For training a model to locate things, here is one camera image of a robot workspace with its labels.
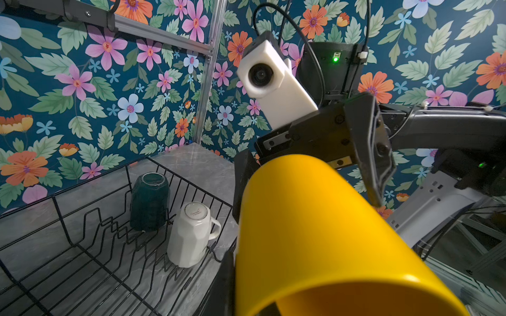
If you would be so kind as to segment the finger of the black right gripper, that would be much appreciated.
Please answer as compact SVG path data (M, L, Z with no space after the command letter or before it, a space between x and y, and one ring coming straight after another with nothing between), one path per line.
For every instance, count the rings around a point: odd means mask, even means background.
M346 100L345 119L354 147L354 162L362 175L369 203L383 205L386 184L396 171L393 150L376 98L361 93Z
M260 168L250 150L239 152L235 156L235 191L233 196L233 218L239 224L241 216L242 197L252 175Z

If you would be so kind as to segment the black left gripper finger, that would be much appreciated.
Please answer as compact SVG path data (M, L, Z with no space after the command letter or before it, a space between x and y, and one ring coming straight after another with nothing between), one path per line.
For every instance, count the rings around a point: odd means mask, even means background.
M225 252L220 268L197 309L197 315L233 316L235 314L235 258Z

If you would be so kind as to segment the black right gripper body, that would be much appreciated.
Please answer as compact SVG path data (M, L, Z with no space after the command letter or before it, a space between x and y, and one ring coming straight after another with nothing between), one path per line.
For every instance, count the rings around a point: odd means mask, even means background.
M318 158L335 169L354 165L354 147L344 105L334 103L257 139L261 163L284 155Z

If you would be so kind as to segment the cream faceted mug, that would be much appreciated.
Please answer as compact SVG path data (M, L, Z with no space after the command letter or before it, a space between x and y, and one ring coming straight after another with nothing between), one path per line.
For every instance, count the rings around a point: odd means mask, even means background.
M205 256L208 242L219 237L221 228L207 205L185 203L173 221L167 246L170 262L183 269L193 267Z

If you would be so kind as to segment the yellow mug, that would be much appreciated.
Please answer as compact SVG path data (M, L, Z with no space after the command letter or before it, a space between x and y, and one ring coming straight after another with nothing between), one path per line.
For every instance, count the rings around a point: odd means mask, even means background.
M327 163L287 155L250 178L235 313L466 315L456 295Z

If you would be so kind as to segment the dark green mug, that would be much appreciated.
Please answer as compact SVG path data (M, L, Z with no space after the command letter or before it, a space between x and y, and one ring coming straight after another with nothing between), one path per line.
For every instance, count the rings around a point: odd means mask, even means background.
M153 232L166 224L170 188L167 178L148 172L137 178L130 205L130 227L136 231Z

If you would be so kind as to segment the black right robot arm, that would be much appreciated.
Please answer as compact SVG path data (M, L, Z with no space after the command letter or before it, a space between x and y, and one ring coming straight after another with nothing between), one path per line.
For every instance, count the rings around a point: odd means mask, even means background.
M293 74L273 40L247 47L237 74L271 126L255 148L261 163L302 154L335 169L356 165L376 207L395 172L395 151L436 150L430 173L388 219L410 247L420 246L476 202L505 195L505 115L475 101L406 110L360 93L367 54L360 44L310 43Z

